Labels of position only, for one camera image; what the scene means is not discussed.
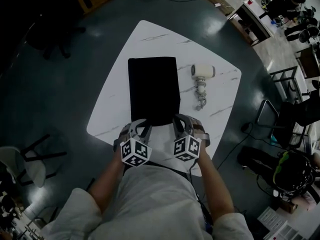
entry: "floor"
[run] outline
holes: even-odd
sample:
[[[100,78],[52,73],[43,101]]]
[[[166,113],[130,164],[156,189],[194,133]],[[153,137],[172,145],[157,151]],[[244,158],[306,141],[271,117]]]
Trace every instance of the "floor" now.
[[[244,0],[226,1],[236,9],[241,6]],[[290,25],[291,22],[288,22],[282,28],[288,28]],[[278,33],[275,37],[269,38],[254,46],[254,50],[270,73],[298,65],[295,58],[295,52],[307,47],[306,44],[297,40],[288,42],[283,29],[278,29]]]
[[[87,31],[72,39],[69,59],[58,49],[46,61],[24,42],[18,48],[11,68],[0,78],[0,146],[23,148],[49,133],[51,138],[39,153],[68,152],[45,162],[50,172],[58,169],[58,175],[46,180],[42,188],[21,189],[29,205],[27,215],[33,218],[45,207],[62,207],[73,188],[85,189],[110,162],[112,146],[90,136],[86,127],[114,61],[140,20],[190,38],[241,70],[237,97],[213,163],[236,210],[245,212],[248,220],[256,218],[272,199],[258,188],[256,177],[237,163],[237,154],[242,145],[274,156],[280,150],[248,138],[229,153],[246,137],[240,128],[254,121],[262,100],[269,99],[279,108],[278,91],[255,50],[210,2],[167,0],[111,0],[81,20],[79,25]],[[268,136],[258,128],[251,134]],[[193,183],[202,197],[202,179],[194,177]],[[260,185],[267,188],[263,181]]]

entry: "black cloth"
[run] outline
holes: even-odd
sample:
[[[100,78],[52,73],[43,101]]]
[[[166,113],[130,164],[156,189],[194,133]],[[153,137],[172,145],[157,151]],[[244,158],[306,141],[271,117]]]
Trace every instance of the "black cloth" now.
[[[304,24],[305,26],[308,26],[308,25],[318,26],[318,20],[314,17],[304,18],[301,23]]]
[[[302,31],[302,30],[305,30],[307,28],[307,24],[299,24],[299,25],[296,25],[296,26],[293,26],[293,27],[288,27],[285,31],[284,31],[284,34],[285,36],[288,36],[294,32],[297,32],[297,31]]]
[[[266,6],[267,14],[271,19],[277,18],[279,15],[287,17],[289,20],[299,16],[298,11],[295,10],[297,7],[291,0],[273,0]]]
[[[273,177],[279,163],[279,158],[273,157],[259,149],[244,146],[238,154],[237,159],[242,166],[249,167],[255,174],[260,175],[268,185],[276,188]]]
[[[0,193],[5,191],[12,198],[19,197],[17,185],[13,183],[11,174],[2,162],[0,162],[0,182]]]
[[[295,121],[301,126],[308,126],[320,120],[319,90],[310,93],[310,98],[294,105]]]
[[[176,58],[130,58],[128,74],[132,122],[147,119],[152,126],[171,124],[180,108]]]
[[[1,206],[3,207],[3,209],[9,213],[11,209],[15,208],[15,202],[11,199],[11,197],[6,194],[1,201]]]

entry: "desk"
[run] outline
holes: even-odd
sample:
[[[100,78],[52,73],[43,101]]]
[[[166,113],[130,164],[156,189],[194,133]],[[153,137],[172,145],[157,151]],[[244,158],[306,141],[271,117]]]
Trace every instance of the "desk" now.
[[[299,65],[270,73],[270,76],[272,76],[273,82],[276,83],[282,99],[284,97],[285,100],[289,100],[291,103],[298,99],[301,103],[310,98],[309,95],[306,95],[308,93],[308,87]]]
[[[306,78],[314,78],[320,76],[320,65],[318,56],[320,55],[320,47],[318,43],[311,44],[308,48],[299,50],[296,54],[300,56],[296,59],[301,64]]]
[[[131,122],[128,59],[162,56],[176,58],[180,113],[202,122],[210,134],[211,145],[206,150],[212,158],[234,105],[241,72],[192,40],[145,20],[138,23],[116,59],[94,106],[87,132],[113,144],[121,129]],[[196,63],[215,67],[215,77],[206,81],[207,104],[201,111],[195,110],[197,99],[191,78],[191,66]],[[153,127],[148,144],[153,149],[150,160],[187,173],[194,161],[182,162],[173,157],[174,139],[172,124]],[[198,164],[191,173],[201,176]]]
[[[278,31],[277,26],[271,23],[272,20],[269,16],[266,15],[262,19],[259,18],[259,16],[261,16],[264,12],[265,11],[255,0],[245,0],[240,8],[236,10],[229,18],[229,20],[232,20],[233,18],[236,19],[236,17],[238,16],[239,19],[248,23],[247,28],[253,32],[252,37],[251,34],[248,34],[248,36],[250,36],[250,38],[252,39],[252,46],[255,46],[263,42],[264,40],[273,37],[274,34],[276,34],[276,32]],[[241,31],[241,29],[239,29],[239,27],[237,26],[237,23],[238,21],[233,22],[238,30]]]

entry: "black chair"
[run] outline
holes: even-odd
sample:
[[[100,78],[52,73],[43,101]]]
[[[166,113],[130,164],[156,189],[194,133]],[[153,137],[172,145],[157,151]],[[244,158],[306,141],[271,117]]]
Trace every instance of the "black chair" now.
[[[84,27],[74,27],[83,15],[78,0],[38,0],[37,9],[41,16],[30,28],[26,42],[37,50],[44,50],[43,57],[48,60],[55,46],[67,59],[65,42],[74,32],[84,33]]]
[[[275,115],[273,125],[261,123],[261,115],[266,105],[271,108]],[[301,103],[283,102],[279,113],[269,100],[262,101],[255,124],[272,129],[271,134],[284,149],[296,149],[301,146],[304,140],[307,126],[319,120],[320,97],[319,91],[315,90],[310,93],[309,99]]]

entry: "white table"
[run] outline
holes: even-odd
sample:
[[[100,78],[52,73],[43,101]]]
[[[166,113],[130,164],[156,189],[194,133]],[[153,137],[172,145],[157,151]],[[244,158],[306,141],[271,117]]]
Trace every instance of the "white table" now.
[[[87,132],[113,145],[121,129],[131,122],[128,59],[165,56],[176,58],[181,99],[179,112],[202,122],[210,134],[211,145],[206,151],[212,158],[234,105],[241,72],[192,40],[145,20],[138,23],[116,59],[93,109]],[[206,81],[207,104],[201,111],[194,109],[197,99],[191,66],[196,63],[213,65],[216,69],[215,77]],[[148,143],[152,147],[150,160],[189,173],[193,161],[183,162],[173,157],[174,139],[172,124],[153,127]],[[191,173],[201,176],[197,164]]]

